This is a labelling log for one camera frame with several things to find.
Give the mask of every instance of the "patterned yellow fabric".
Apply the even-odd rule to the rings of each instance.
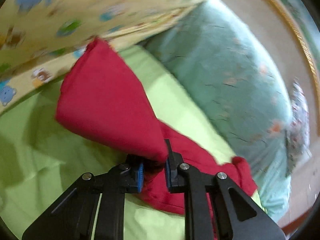
[[[6,0],[0,8],[0,113],[66,73],[94,36],[117,51],[173,26],[203,0]]]

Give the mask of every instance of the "green bed sheet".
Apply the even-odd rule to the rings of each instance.
[[[158,61],[139,46],[120,54],[143,83],[159,119],[219,163],[230,162],[234,152]],[[124,153],[73,134],[55,121],[61,82],[41,87],[0,117],[0,215],[19,239],[82,173],[105,173],[125,159]],[[257,192],[252,198],[260,205]],[[184,218],[127,195],[124,239],[184,239]]]

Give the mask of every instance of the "folded red garment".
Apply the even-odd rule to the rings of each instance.
[[[223,171],[249,196],[257,188],[246,160],[234,157],[219,166],[206,150],[159,121],[138,78],[102,40],[89,44],[65,77],[56,119],[87,139],[157,163],[167,159],[164,139],[169,139],[172,150],[201,172]],[[163,170],[145,175],[140,197],[156,209],[183,214],[183,195],[168,192]]]

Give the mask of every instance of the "silver screw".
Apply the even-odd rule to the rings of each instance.
[[[180,168],[183,170],[187,170],[190,168],[190,165],[188,163],[181,163]]]
[[[82,179],[83,180],[89,180],[92,178],[92,174],[91,173],[85,173],[82,175]]]
[[[227,178],[227,175],[224,172],[219,172],[217,174],[217,176],[218,176],[219,179],[226,179]]]
[[[127,170],[127,169],[129,169],[129,168],[130,168],[130,165],[127,164],[127,163],[121,163],[121,164],[119,165],[119,169],[121,169],[121,170],[123,170],[123,171],[125,171],[125,170]]]

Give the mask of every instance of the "red fabric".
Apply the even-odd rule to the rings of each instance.
[[[257,188],[246,160],[234,157],[219,166],[206,150],[159,121],[138,78],[102,40],[89,44],[65,77],[56,119],[85,138],[157,163],[167,159],[167,138],[172,150],[201,172],[223,171],[249,196]],[[140,197],[156,209],[184,212],[183,195],[168,192],[164,170],[145,175]]]

